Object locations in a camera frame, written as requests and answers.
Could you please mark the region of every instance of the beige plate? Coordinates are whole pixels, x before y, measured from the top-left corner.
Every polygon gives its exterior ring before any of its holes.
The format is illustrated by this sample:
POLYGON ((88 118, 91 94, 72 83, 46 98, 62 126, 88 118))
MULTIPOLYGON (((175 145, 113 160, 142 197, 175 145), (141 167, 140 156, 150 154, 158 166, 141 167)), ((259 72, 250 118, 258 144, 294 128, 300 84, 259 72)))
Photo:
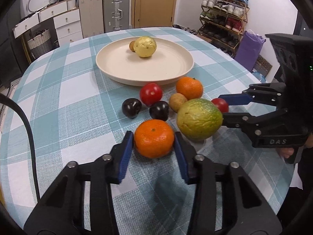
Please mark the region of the beige plate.
POLYGON ((193 57, 187 49, 159 38, 154 38, 157 48, 151 57, 139 57, 129 50, 129 43, 137 38, 114 41, 102 48, 96 57, 100 70, 117 82, 144 86, 149 82, 175 82, 193 68, 193 57))

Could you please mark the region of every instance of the suitcase handle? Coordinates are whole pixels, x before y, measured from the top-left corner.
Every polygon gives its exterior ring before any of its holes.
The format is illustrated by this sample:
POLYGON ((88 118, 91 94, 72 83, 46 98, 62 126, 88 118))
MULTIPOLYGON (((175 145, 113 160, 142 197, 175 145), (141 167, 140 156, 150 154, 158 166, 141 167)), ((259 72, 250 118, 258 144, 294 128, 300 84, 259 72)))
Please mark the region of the suitcase handle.
POLYGON ((120 10, 120 9, 118 9, 117 11, 119 11, 119 12, 120 12, 120 14, 121 14, 120 18, 118 18, 117 20, 121 20, 121 19, 123 18, 123 11, 122 11, 122 10, 120 10))

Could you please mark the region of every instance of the checkered tablecloth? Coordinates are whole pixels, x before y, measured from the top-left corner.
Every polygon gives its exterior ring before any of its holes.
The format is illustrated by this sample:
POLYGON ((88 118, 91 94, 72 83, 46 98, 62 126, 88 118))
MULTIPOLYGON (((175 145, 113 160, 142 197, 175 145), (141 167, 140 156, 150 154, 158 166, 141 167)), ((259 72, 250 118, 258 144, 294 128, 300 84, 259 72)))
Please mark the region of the checkered tablecloth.
MULTIPOLYGON (((127 130, 150 119, 148 109, 135 119, 126 118, 121 105, 139 98, 139 87, 107 78, 95 58, 105 45, 133 36, 155 36, 182 45, 192 54, 188 74, 204 86, 203 98, 241 93, 257 83, 239 63, 221 50, 189 34, 169 28, 143 28, 97 35, 51 51, 33 62, 16 89, 13 100, 24 110, 32 127, 40 194, 71 160, 94 161, 120 143, 127 130)), ((163 100, 175 86, 163 86, 163 100)), ((273 107, 261 104, 231 107, 231 112, 262 115, 273 107)), ((177 129, 175 115, 168 123, 177 129)), ((240 129, 221 127, 205 144, 194 144, 198 153, 214 162, 237 161, 250 175, 277 213, 288 190, 293 166, 272 149, 255 149, 240 129)), ((8 212, 23 227, 37 203, 32 179, 29 143, 21 119, 7 112, 0 146, 0 180, 8 212)), ((156 160, 133 152, 126 177, 112 186, 115 215, 121 235, 185 234, 192 209, 194 185, 181 179, 174 153, 156 160)), ((217 225, 221 220, 218 201, 217 225)), ((85 196, 85 226, 90 228, 89 199, 85 196)))

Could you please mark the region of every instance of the tangerine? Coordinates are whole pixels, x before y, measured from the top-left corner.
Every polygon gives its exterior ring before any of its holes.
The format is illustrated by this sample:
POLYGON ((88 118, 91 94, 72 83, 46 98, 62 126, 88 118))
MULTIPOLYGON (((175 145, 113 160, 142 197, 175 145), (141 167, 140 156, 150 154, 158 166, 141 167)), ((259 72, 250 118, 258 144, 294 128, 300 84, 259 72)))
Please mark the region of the tangerine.
POLYGON ((184 95, 187 100, 201 98, 203 86, 199 80, 191 77, 183 77, 176 84, 176 91, 184 95))
POLYGON ((138 126, 134 140, 141 155, 147 158, 160 158, 171 151, 174 132, 164 121, 151 119, 138 126))

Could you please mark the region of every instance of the tomato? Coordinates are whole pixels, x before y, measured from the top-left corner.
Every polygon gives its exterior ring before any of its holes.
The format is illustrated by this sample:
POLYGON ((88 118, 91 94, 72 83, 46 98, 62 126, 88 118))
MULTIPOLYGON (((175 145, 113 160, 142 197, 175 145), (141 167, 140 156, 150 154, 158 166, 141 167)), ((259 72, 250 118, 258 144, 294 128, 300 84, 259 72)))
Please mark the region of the tomato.
POLYGON ((222 98, 215 98, 211 102, 214 103, 215 106, 222 112, 228 112, 228 103, 222 98))
POLYGON ((151 106, 162 98, 163 91, 159 85, 149 83, 140 90, 140 99, 147 106, 151 106))

